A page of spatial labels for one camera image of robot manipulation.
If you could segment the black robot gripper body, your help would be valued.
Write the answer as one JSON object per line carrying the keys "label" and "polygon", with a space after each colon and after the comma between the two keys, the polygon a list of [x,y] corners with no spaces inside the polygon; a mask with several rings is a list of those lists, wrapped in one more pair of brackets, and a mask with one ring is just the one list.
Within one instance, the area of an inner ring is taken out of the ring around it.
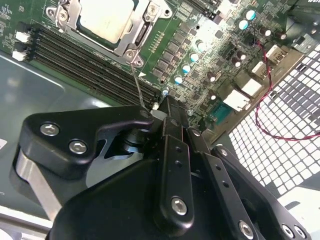
{"label": "black robot gripper body", "polygon": [[[142,160],[70,199],[49,240],[168,240],[154,221],[163,159]],[[183,240],[228,238],[217,197],[203,177],[191,177],[194,223]]]}

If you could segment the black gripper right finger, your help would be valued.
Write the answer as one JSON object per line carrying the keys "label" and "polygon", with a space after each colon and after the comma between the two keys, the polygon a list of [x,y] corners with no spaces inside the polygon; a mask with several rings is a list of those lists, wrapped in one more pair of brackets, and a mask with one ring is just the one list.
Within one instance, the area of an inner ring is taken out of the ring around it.
{"label": "black gripper right finger", "polygon": [[223,146],[209,149],[180,107],[186,144],[182,199],[191,221],[182,240],[309,240],[307,230]]}

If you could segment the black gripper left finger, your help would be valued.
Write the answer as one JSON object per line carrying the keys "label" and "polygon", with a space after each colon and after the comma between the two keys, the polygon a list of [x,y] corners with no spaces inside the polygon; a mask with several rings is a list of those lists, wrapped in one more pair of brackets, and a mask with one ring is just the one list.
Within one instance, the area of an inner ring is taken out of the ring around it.
{"label": "black gripper left finger", "polygon": [[153,219],[164,232],[183,232],[191,222],[180,181],[185,147],[171,97],[158,114],[140,105],[36,113],[22,123],[10,177],[54,224],[73,197],[133,164],[162,158]]}

